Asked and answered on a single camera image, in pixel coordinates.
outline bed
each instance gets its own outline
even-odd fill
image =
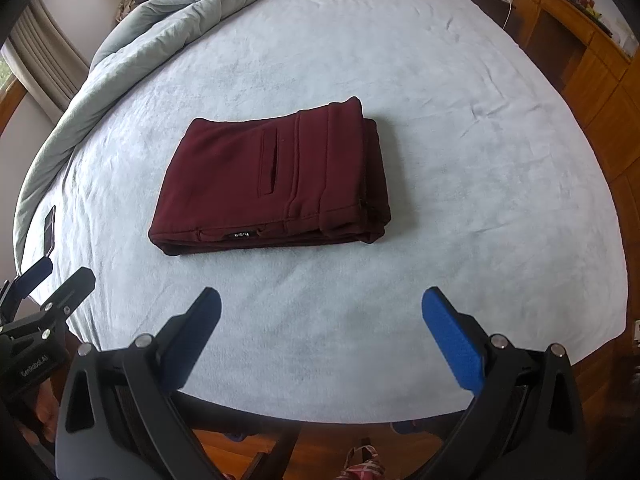
[[[98,53],[76,102],[97,100],[91,88],[119,55]],[[381,240],[173,258],[149,242],[193,118],[266,118],[352,95],[378,124],[392,211]],[[540,71],[469,0],[259,0],[114,105],[96,105],[89,133],[61,144],[78,110],[23,187],[17,265],[42,256],[56,205],[54,272],[33,297],[93,269],[96,289],[70,327],[101,349],[156,332],[215,287],[222,320],[188,394],[318,422],[462,409],[470,394],[420,318],[431,285],[489,333],[524,348],[561,342],[572,362],[625,328],[622,241],[593,151]]]

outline screw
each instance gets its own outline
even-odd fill
[[[564,354],[566,354],[566,350],[560,343],[553,343],[551,345],[551,353],[556,357],[564,357]]]
[[[493,334],[491,336],[491,344],[496,348],[504,349],[509,345],[509,340],[502,334]]]
[[[154,338],[151,334],[141,334],[136,338],[135,343],[138,348],[146,348],[153,340]]]
[[[78,347],[78,355],[81,355],[81,356],[87,355],[91,351],[91,348],[93,348],[91,346],[91,343],[82,343]]]

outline curtain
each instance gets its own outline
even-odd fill
[[[87,62],[49,15],[32,0],[18,18],[2,56],[14,75],[56,124],[87,78]]]

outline phone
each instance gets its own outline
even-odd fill
[[[54,224],[56,221],[56,206],[51,208],[51,211],[47,214],[47,217],[44,219],[44,255],[49,257],[51,251],[53,251],[53,247],[55,244],[54,240]]]

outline cable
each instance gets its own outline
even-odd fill
[[[513,9],[513,4],[509,2],[509,13],[507,14],[507,19],[504,20],[504,25],[502,26],[502,30],[507,26],[507,22],[509,21],[509,17],[511,16],[511,9]]]

